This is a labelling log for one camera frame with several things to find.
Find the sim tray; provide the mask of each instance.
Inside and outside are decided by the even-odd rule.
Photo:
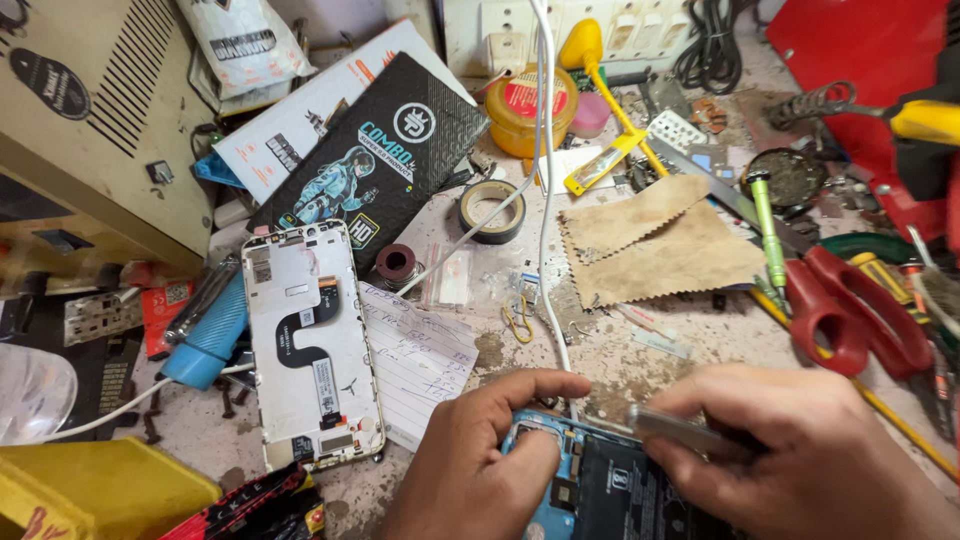
[[[516,284],[516,292],[523,295],[527,300],[527,314],[534,312],[537,306],[537,300],[540,298],[540,276],[523,272],[520,274],[519,282]],[[519,315],[523,312],[522,302],[519,298],[514,300],[514,313]]]

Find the blue heat gun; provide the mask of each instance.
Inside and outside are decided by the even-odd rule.
[[[237,338],[250,322],[243,273],[237,272],[186,341],[163,362],[160,373],[200,390],[227,366]]]

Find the green screwdriver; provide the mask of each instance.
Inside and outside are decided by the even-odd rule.
[[[774,211],[770,206],[770,171],[758,170],[748,173],[744,181],[750,186],[756,203],[756,216],[759,218],[760,231],[763,233],[763,253],[767,257],[767,272],[770,283],[777,288],[783,305],[786,303],[786,266],[783,263],[783,248],[774,227]]]

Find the scissors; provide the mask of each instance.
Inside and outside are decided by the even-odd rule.
[[[863,372],[873,352],[892,379],[908,383],[940,435],[952,441],[952,413],[937,398],[933,353],[913,316],[886,289],[821,246],[785,265],[790,336],[797,347],[848,378]],[[817,351],[817,331],[832,357]]]

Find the smartphone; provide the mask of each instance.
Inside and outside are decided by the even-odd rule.
[[[386,433],[347,224],[255,236],[241,260],[268,470],[378,454]]]
[[[733,528],[677,494],[635,439],[530,409],[514,413],[500,452],[530,430],[553,435],[560,468],[525,540],[733,540]]]

